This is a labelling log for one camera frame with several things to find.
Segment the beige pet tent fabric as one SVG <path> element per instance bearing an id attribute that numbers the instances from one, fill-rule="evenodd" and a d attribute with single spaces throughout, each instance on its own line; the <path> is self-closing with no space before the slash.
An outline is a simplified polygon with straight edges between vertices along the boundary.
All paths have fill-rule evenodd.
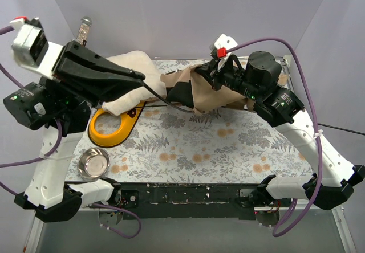
<path id="1" fill-rule="evenodd" d="M 208 113 L 219 107 L 252 112 L 255 101 L 232 91 L 226 86 L 213 90 L 212 86 L 196 72 L 202 65 L 196 64 L 183 70 L 162 74 L 160 81 L 166 87 L 166 100 L 180 103 L 193 109 L 197 115 Z"/>

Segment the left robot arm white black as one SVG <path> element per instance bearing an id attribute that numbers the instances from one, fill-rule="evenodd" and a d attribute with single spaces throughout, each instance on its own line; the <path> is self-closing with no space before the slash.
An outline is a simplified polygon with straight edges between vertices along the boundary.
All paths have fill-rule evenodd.
<path id="1" fill-rule="evenodd" d="M 43 144 L 28 188 L 15 203 L 34 210 L 44 222 L 71 219 L 80 207 L 103 201 L 121 202 L 120 185 L 102 178 L 80 185 L 65 183 L 74 150 L 87 129 L 91 107 L 116 100 L 144 86 L 144 74 L 110 62 L 75 41 L 64 46 L 38 44 L 15 52 L 22 68 L 40 74 L 3 101 L 16 121 L 31 130 L 43 129 Z"/>

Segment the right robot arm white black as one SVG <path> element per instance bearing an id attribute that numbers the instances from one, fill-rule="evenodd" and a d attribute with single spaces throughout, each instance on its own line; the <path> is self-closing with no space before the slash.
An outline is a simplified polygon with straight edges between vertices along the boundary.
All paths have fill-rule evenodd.
<path id="1" fill-rule="evenodd" d="M 278 84 L 282 71 L 275 57 L 265 51 L 249 55 L 245 67 L 238 57 L 229 56 L 225 64 L 220 60 L 196 68 L 215 91 L 229 88 L 254 101 L 253 110 L 271 127 L 285 136 L 304 156 L 313 174 L 301 177 L 270 175 L 250 195 L 265 206 L 278 199 L 296 198 L 313 200 L 314 205 L 331 210 L 346 202 L 354 186 L 364 180 L 364 166 L 353 165 L 314 129 L 303 102 L 291 90 Z"/>

